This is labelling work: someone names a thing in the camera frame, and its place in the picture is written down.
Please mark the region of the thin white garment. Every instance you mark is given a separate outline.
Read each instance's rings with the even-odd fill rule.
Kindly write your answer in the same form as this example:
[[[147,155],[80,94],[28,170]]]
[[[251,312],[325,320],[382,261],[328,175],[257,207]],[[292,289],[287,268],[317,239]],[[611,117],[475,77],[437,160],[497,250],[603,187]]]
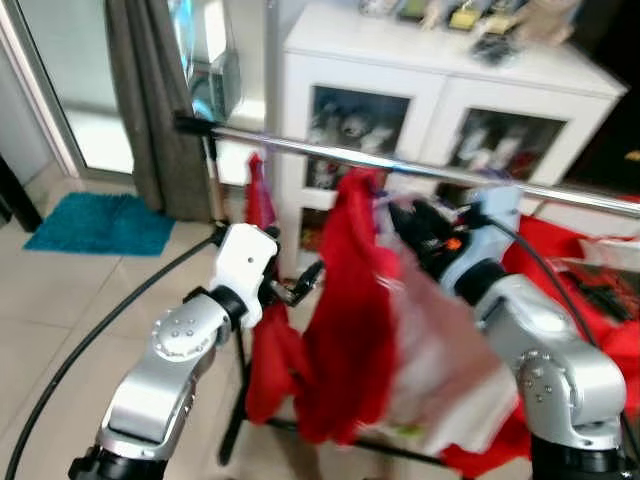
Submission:
[[[515,376],[474,325],[474,312],[422,273],[398,239],[383,246],[399,271],[388,280],[397,362],[378,428],[403,447],[484,453],[518,403]]]

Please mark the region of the white glass-door display cabinet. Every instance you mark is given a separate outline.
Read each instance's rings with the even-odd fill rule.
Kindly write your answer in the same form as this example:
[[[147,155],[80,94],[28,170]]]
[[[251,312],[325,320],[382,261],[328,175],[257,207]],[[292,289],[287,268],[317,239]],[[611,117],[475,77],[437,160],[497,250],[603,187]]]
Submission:
[[[280,132],[558,184],[625,87],[576,47],[524,47],[489,67],[472,45],[462,32],[307,5],[283,44]]]

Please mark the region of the teal floor mat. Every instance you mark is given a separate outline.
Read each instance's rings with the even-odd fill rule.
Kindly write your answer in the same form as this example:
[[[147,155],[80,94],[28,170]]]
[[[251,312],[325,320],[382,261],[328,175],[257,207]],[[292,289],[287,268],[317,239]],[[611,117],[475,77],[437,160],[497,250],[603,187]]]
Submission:
[[[174,225],[134,195],[70,192],[23,244],[24,250],[82,255],[159,256]]]

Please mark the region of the grey curtain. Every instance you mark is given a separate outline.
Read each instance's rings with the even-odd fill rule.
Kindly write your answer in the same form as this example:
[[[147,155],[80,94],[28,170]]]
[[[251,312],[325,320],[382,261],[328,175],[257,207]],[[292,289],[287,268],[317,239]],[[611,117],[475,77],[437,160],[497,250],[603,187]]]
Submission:
[[[104,0],[116,110],[131,146],[143,204],[180,221],[212,221],[215,206],[202,141],[175,128],[192,96],[168,1]]]

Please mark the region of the glowing glass tank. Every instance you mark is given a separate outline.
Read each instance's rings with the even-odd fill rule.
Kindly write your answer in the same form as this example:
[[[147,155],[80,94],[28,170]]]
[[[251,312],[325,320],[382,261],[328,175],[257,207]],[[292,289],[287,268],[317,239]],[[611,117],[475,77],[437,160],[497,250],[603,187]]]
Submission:
[[[228,122],[241,100],[241,63],[224,0],[168,0],[180,64],[201,118]]]

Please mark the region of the dark bottle yellow label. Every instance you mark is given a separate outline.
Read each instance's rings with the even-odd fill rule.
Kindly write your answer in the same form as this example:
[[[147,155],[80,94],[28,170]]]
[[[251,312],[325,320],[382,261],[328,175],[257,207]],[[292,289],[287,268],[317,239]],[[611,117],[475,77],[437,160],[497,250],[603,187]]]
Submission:
[[[454,0],[445,17],[445,26],[470,32],[484,18],[492,0]]]
[[[402,0],[396,19],[401,22],[420,23],[433,0]]]

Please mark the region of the large red garment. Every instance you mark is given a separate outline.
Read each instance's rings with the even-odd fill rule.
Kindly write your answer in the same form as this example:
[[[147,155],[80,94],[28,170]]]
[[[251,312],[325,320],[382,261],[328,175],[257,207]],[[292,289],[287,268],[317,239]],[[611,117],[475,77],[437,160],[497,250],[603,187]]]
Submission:
[[[499,262],[483,260],[457,284],[480,332],[515,376],[518,403],[484,453],[451,447],[440,461],[466,477],[517,458],[531,480],[627,480],[637,410],[639,329],[613,325],[559,275],[550,256],[576,251],[579,234],[522,215]]]

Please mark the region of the beige plush toy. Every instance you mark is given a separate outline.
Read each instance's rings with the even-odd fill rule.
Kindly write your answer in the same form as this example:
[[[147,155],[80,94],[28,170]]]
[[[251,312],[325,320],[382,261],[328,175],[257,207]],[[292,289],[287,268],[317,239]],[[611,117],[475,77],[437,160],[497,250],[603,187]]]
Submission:
[[[516,13],[517,44],[562,45],[575,32],[582,0],[527,0]]]

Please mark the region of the dark furniture piece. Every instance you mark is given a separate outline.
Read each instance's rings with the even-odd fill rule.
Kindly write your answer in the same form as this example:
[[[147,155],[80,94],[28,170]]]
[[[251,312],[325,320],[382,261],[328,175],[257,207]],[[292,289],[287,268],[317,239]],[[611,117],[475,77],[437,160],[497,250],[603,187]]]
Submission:
[[[17,174],[6,164],[3,155],[0,155],[0,200],[12,212],[13,218],[18,220],[24,232],[35,233],[44,223],[44,216],[33,204]]]

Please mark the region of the glass sliding door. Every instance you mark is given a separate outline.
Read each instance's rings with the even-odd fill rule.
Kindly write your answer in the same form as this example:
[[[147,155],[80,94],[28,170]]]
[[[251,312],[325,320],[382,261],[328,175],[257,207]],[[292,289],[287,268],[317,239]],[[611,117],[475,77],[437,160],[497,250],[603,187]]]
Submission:
[[[104,0],[0,0],[74,177],[124,180],[134,155],[116,105]]]

